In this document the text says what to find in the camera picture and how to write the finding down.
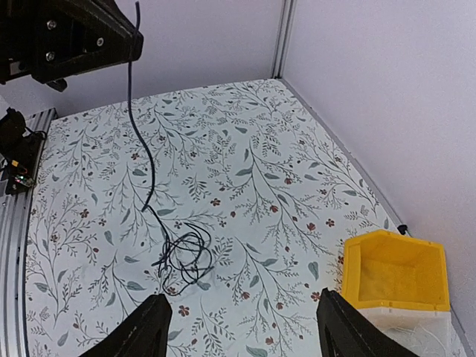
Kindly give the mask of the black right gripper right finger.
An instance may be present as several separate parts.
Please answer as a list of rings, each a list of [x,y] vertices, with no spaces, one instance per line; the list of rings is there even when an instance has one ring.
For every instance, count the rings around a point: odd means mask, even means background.
[[[322,356],[417,356],[380,332],[335,290],[321,291],[316,317]]]

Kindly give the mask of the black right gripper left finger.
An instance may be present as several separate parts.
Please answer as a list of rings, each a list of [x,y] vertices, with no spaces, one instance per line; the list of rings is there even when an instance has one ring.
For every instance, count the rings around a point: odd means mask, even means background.
[[[110,335],[82,356],[165,357],[172,309],[165,295],[150,295]]]

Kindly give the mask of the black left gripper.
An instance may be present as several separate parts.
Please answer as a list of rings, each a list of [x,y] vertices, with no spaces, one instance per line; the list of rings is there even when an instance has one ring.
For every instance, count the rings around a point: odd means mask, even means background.
[[[59,11],[59,44],[36,53],[41,12]],[[40,83],[136,61],[144,37],[114,1],[2,1],[1,84],[32,76]]]

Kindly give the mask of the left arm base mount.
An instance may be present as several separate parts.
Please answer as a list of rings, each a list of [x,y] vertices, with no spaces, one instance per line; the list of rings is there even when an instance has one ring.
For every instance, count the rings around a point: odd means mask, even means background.
[[[21,112],[7,108],[1,119],[1,157],[6,162],[1,164],[1,173],[7,179],[6,195],[24,193],[36,184],[34,169],[47,137],[45,131],[28,128]]]

